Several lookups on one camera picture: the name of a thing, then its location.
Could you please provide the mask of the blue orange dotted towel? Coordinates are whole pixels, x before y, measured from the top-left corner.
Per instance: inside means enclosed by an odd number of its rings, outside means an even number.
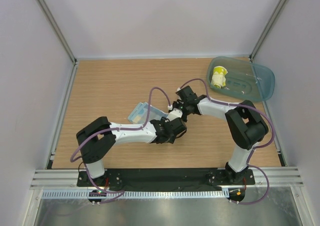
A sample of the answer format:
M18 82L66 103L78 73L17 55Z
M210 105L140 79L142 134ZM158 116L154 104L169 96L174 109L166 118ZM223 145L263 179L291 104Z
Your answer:
M148 111L148 103L147 102L140 102L134 108L134 110L129 114L128 120L133 124L143 124L146 121ZM162 117L167 117L168 113L165 113L153 106L150 107L149 118L148 120L160 120Z

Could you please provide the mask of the yellow green patterned towel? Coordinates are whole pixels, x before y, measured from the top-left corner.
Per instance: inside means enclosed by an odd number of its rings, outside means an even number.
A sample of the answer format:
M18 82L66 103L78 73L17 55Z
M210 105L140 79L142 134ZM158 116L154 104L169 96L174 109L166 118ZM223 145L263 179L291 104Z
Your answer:
M218 89L224 88L226 86L227 73L227 69L223 66L214 67L211 77L211 84Z

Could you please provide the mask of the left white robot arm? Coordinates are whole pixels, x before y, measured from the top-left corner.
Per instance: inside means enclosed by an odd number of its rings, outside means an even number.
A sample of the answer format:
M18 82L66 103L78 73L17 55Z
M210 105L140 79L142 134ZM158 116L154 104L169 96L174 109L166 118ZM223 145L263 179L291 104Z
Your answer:
M117 124L102 116L82 128L76 139L88 180L101 186L106 180L103 157L115 145L125 143L173 143L178 132L168 119L148 121L143 124Z

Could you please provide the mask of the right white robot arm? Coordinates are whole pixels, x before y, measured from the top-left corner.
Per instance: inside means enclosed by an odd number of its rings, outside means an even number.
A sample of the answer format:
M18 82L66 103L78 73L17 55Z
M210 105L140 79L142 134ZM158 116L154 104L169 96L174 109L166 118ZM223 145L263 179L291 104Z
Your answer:
M231 184L243 180L249 167L254 148L259 145L269 128L251 101L230 103L207 96L195 99L179 98L173 107L182 111L182 119L188 115L208 115L227 122L235 148L225 165L225 178Z

